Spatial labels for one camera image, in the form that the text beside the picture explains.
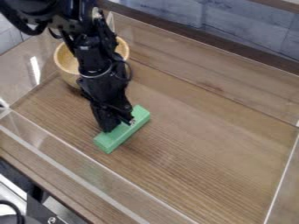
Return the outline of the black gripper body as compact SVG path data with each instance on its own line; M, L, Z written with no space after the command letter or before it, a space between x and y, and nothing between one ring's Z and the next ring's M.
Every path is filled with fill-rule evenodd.
M95 103L107 107L126 109L132 105L126 99L126 85L132 75L126 71L125 62L109 62L98 70L78 67L78 87L89 104Z

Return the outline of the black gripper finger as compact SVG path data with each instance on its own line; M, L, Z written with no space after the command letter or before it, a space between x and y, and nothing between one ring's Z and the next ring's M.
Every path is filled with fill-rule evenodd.
M126 125L132 125L134 123L134 117L132 115L132 108L114 108L114 112L115 115L118 117L118 119L126 124Z
M90 110L97 121L98 127L105 133L109 133L119 124L119 120L107 107L90 103Z

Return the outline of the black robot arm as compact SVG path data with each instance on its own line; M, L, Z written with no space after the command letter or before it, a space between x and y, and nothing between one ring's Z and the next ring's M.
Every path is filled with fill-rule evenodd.
M115 52L117 35L93 0L0 0L0 14L26 35L49 32L63 41L78 62L78 89L102 131L129 123L126 62Z

